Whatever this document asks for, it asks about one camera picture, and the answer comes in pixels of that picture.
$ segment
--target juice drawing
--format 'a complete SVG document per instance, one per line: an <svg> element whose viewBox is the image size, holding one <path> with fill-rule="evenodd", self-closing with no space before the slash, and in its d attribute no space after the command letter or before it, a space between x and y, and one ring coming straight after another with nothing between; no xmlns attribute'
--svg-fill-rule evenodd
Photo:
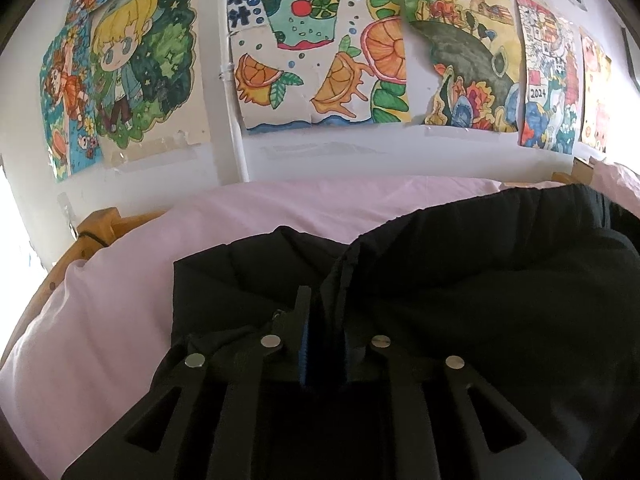
<svg viewBox="0 0 640 480"><path fill-rule="evenodd" d="M308 50L331 43L340 0L262 0L278 48Z"/></svg>

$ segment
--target black puffer jacket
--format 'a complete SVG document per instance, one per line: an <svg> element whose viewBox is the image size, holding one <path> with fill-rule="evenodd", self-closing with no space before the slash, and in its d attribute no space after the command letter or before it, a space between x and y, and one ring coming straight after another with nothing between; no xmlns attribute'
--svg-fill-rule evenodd
<svg viewBox="0 0 640 480"><path fill-rule="evenodd" d="M154 382L203 336L228 335L211 352L268 326L308 285L328 359L345 362L345 334L353 346L377 333L417 356L460 355L584 478L626 478L616 468L634 460L625 446L640 413L638 247L640 221L582 186L420 210L348 247L281 227L176 262L174 346Z"/></svg>

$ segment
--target wooden bed frame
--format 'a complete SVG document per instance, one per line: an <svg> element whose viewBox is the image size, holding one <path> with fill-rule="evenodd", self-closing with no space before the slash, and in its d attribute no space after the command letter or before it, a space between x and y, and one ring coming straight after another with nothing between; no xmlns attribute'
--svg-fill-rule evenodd
<svg viewBox="0 0 640 480"><path fill-rule="evenodd" d="M561 182L562 184L590 184L592 174L593 168L576 158L571 174L554 173L551 180ZM530 186L530 184L516 182L506 183L506 185L510 187ZM20 339L22 334L24 334L25 330L27 330L29 323L42 311L53 291L56 290L58 285L65 279L66 268L72 262L76 260L89 260L100 249L108 247L117 239L133 231L136 227L158 218L162 214L164 214L164 211L122 218L118 210L114 207L91 213L78 226L78 240L76 240L71 248L60 258L45 281L40 285L34 297L31 298L4 349L4 353L0 359L0 368L2 368L4 362L9 357L15 343Z"/></svg>

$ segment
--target triangular cutout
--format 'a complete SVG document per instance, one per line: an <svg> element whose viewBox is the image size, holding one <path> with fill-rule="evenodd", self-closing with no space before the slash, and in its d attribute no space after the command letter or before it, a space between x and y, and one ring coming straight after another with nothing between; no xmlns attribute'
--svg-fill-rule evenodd
<svg viewBox="0 0 640 480"><path fill-rule="evenodd" d="M181 393L182 389L178 386L169 390L127 431L125 440L152 453L158 451Z"/></svg>
<svg viewBox="0 0 640 480"><path fill-rule="evenodd" d="M479 389L472 386L467 393L476 410L487 447L492 453L500 453L525 441L527 436L524 430L509 420Z"/></svg>

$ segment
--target screw head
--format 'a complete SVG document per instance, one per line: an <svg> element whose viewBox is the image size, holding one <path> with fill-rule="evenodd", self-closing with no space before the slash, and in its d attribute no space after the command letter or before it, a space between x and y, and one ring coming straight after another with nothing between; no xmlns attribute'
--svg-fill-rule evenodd
<svg viewBox="0 0 640 480"><path fill-rule="evenodd" d="M280 337L275 334L269 334L260 339L260 344L265 348L276 348L280 344Z"/></svg>
<svg viewBox="0 0 640 480"><path fill-rule="evenodd" d="M460 370L460 368L463 368L465 366L464 359L457 355L450 355L445 359L444 362L449 368L452 368L453 370Z"/></svg>
<svg viewBox="0 0 640 480"><path fill-rule="evenodd" d="M204 364L205 358L202 354L190 354L184 360L184 364L186 364L189 368L200 368Z"/></svg>
<svg viewBox="0 0 640 480"><path fill-rule="evenodd" d="M376 335L371 339L371 344L376 348L388 348L391 346L391 339L386 335Z"/></svg>

